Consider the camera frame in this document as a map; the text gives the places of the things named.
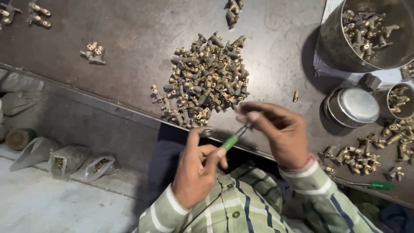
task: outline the striped shirt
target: striped shirt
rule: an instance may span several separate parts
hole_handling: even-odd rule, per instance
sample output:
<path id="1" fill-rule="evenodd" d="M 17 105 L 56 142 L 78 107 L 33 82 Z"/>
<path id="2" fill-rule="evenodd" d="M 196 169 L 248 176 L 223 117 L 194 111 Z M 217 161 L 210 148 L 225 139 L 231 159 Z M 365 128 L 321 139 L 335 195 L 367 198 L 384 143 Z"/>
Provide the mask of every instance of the striped shirt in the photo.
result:
<path id="1" fill-rule="evenodd" d="M 140 216 L 140 233 L 379 233 L 317 161 L 300 172 L 280 172 L 302 203 L 302 221 L 282 218 L 282 194 L 276 182 L 253 163 L 230 174 L 219 171 L 215 186 L 191 210 L 175 199 L 171 185 Z"/>

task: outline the steel bowl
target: steel bowl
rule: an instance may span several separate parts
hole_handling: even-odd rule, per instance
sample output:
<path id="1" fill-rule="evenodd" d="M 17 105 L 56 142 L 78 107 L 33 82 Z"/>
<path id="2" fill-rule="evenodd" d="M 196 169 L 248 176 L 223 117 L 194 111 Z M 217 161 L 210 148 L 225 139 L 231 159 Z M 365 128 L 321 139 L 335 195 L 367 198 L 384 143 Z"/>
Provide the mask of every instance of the steel bowl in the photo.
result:
<path id="1" fill-rule="evenodd" d="M 375 53 L 366 62 L 348 43 L 342 24 L 345 10 L 386 13 L 382 25 L 397 24 L 387 42 L 394 44 Z M 407 65 L 414 59 L 414 1 L 412 0 L 344 0 L 327 18 L 320 29 L 320 47 L 323 61 L 332 68 L 351 72 L 367 73 L 375 70 L 390 70 Z"/>
<path id="2" fill-rule="evenodd" d="M 408 87 L 404 92 L 404 95 L 410 98 L 405 105 L 400 106 L 401 112 L 392 112 L 388 104 L 388 97 L 392 90 L 400 87 Z M 387 119 L 410 119 L 414 116 L 414 89 L 412 86 L 406 83 L 398 83 L 395 85 L 386 85 L 377 89 L 374 94 L 374 98 L 380 105 L 380 116 Z"/>
<path id="3" fill-rule="evenodd" d="M 344 87 L 333 91 L 325 99 L 325 112 L 337 125 L 357 129 L 376 121 L 380 107 L 365 90 Z"/>

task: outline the green screwdriver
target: green screwdriver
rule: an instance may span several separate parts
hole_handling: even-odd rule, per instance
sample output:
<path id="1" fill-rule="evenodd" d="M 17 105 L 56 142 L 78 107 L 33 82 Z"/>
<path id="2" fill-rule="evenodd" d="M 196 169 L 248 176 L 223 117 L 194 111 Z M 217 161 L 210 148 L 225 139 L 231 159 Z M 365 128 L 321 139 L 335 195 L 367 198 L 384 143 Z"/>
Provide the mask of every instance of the green screwdriver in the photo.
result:
<path id="1" fill-rule="evenodd" d="M 394 185 L 390 183 L 374 183 L 370 182 L 368 184 L 358 184 L 358 183 L 348 183 L 351 185 L 357 186 L 368 186 L 369 189 L 381 189 L 381 190 L 394 190 Z"/>
<path id="2" fill-rule="evenodd" d="M 246 122 L 243 127 L 241 127 L 233 136 L 231 136 L 222 146 L 221 148 L 226 149 L 229 151 L 238 141 L 238 139 L 246 132 L 247 129 L 252 127 L 251 122 Z"/>

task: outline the person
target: person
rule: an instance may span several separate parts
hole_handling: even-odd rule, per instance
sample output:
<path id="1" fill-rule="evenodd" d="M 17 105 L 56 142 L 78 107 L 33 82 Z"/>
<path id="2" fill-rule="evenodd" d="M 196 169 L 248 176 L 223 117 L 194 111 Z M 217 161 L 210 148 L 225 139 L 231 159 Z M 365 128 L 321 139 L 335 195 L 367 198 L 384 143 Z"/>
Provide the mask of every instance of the person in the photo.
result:
<path id="1" fill-rule="evenodd" d="M 140 216 L 138 232 L 381 232 L 308 153 L 303 116 L 270 103 L 240 106 L 239 112 L 268 138 L 280 175 L 293 188 L 293 199 L 301 203 L 304 221 L 281 216 L 281 190 L 254 164 L 229 174 L 219 170 L 218 166 L 228 167 L 226 151 L 199 146 L 203 132 L 199 127 L 189 132 L 173 182 Z"/>

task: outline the metal workbench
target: metal workbench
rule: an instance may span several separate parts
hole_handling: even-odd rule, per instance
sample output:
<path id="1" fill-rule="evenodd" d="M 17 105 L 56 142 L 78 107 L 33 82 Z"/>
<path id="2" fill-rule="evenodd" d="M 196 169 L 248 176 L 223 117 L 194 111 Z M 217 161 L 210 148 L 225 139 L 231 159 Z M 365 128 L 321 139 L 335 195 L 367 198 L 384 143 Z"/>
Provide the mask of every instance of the metal workbench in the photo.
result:
<path id="1" fill-rule="evenodd" d="M 190 48 L 197 33 L 208 38 L 218 30 L 224 41 L 247 36 L 242 49 L 243 63 L 250 72 L 247 101 L 271 102 L 303 114 L 310 152 L 329 145 L 356 146 L 358 137 L 382 129 L 381 123 L 373 123 L 351 131 L 323 115 L 323 99 L 344 82 L 341 78 L 314 77 L 313 55 L 325 0 L 247 1 L 230 31 L 226 0 L 40 0 L 39 4 L 52 13 L 49 30 L 28 25 L 28 2 L 13 0 L 12 5 L 23 13 L 15 16 L 12 26 L 2 25 L 0 65 L 4 68 L 18 68 L 19 72 L 70 85 L 160 120 L 163 112 L 153 103 L 151 85 L 167 84 L 175 48 Z M 105 47 L 107 65 L 91 65 L 81 57 L 79 50 L 92 41 Z M 299 90 L 299 101 L 293 103 L 295 90 Z M 235 116 L 231 109 L 214 113 L 209 126 L 234 131 L 241 126 Z M 242 149 L 272 159 L 267 139 L 260 132 L 247 132 L 242 141 Z M 382 155 L 382 166 L 377 172 L 352 175 L 342 166 L 335 181 L 384 181 L 382 173 L 395 165 L 396 147 L 389 146 L 378 154 Z M 395 191 L 371 192 L 412 207 L 413 172 L 407 163 L 399 165 L 405 176 L 403 182 L 395 183 Z"/>

